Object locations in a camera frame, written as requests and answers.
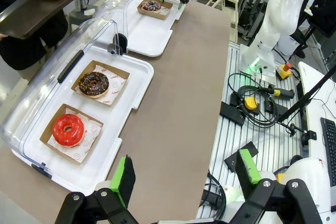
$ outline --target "brown countertop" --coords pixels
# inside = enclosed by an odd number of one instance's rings
[[[137,180],[129,211],[139,223],[195,218],[222,100],[230,18],[189,2],[162,56],[130,55],[154,67],[138,110],[121,132]],[[116,168],[115,162],[110,175]],[[42,223],[54,223],[68,190],[0,149],[0,190]]]

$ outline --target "mug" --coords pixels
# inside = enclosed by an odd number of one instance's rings
[[[89,0],[80,0],[80,8],[82,10],[86,9],[88,7]]]

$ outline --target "chocolate sprinkle donut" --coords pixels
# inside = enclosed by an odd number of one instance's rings
[[[79,80],[78,87],[83,94],[96,97],[107,91],[109,80],[103,73],[90,72],[83,75]]]
[[[161,5],[157,1],[147,0],[147,1],[145,1],[145,2],[142,3],[141,8],[145,9],[145,10],[151,10],[151,11],[154,12],[156,10],[160,10],[161,9]]]

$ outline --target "black keyboard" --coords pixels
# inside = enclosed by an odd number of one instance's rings
[[[336,125],[334,121],[321,118],[325,152],[327,155],[330,186],[336,186]]]

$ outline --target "white tray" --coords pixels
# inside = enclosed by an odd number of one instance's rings
[[[92,60],[130,73],[112,107],[91,101],[71,90],[73,82]],[[56,183],[70,191],[80,191],[85,195],[90,195],[96,184],[106,179],[121,145],[122,140],[118,136],[131,110],[139,107],[153,74],[153,67],[145,61],[125,55],[113,56],[101,48],[92,46],[57,92],[54,94],[53,91],[51,92],[50,101],[45,102],[46,105],[41,108],[42,115],[27,130],[31,132],[24,144],[24,153],[39,163],[45,163],[49,169],[48,173],[52,175],[51,179]],[[81,165],[66,160],[39,140],[48,122],[63,103],[93,116],[104,124],[100,135]],[[14,152],[14,154],[31,165],[31,162],[18,153]]]
[[[173,7],[165,20],[138,13],[138,5],[143,0],[132,0],[127,6],[128,50],[149,57],[161,55],[168,44],[175,20],[179,20],[185,5],[178,10],[179,0],[165,0],[173,3]],[[112,28],[107,29],[98,41],[109,44]]]

